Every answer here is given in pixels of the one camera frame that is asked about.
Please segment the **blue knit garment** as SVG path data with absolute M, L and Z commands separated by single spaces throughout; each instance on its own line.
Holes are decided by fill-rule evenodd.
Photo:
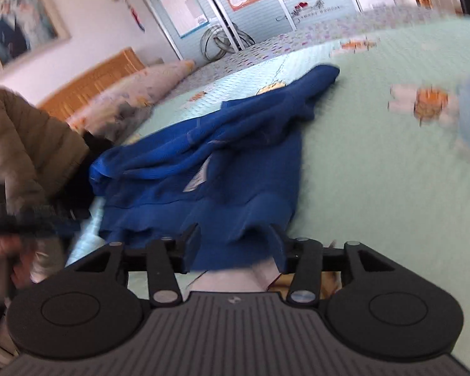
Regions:
M 104 198 L 99 236 L 142 248 L 198 226 L 192 270 L 247 267 L 269 254 L 300 189 L 302 125 L 340 71 L 318 65 L 289 85 L 114 147 L 91 166 Z

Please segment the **green quilted bed cover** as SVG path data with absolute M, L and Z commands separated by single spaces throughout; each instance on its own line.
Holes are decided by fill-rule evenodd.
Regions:
M 348 52 L 346 41 L 368 41 Z M 470 368 L 470 149 L 454 121 L 395 110 L 418 88 L 460 92 L 470 78 L 470 19 L 445 18 L 346 38 L 254 62 L 221 79 L 187 78 L 137 131 L 143 138 L 221 103 L 288 83 L 314 65 L 340 68 L 303 133 L 298 209 L 289 233 L 358 241 L 448 291 L 464 310 L 454 354 Z

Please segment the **floral pillow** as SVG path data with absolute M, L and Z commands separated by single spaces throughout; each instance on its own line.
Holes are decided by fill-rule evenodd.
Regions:
M 192 60 L 152 65 L 92 98 L 67 119 L 76 132 L 122 144 L 154 112 L 154 106 L 196 69 Z

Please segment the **wooden headboard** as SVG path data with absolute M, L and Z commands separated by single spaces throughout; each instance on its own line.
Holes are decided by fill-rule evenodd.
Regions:
M 78 110 L 108 89 L 117 81 L 145 68 L 132 48 L 126 48 L 118 54 L 92 67 L 77 76 L 65 86 L 54 92 L 38 105 L 50 116 L 66 121 Z

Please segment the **framed wedding photo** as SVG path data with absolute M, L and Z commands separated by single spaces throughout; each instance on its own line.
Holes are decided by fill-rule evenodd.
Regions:
M 70 38 L 53 0 L 0 0 L 0 79 Z

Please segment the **blue bordered poster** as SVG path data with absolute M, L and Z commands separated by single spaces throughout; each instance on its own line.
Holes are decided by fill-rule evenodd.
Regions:
M 180 39 L 210 24 L 205 0 L 158 0 Z

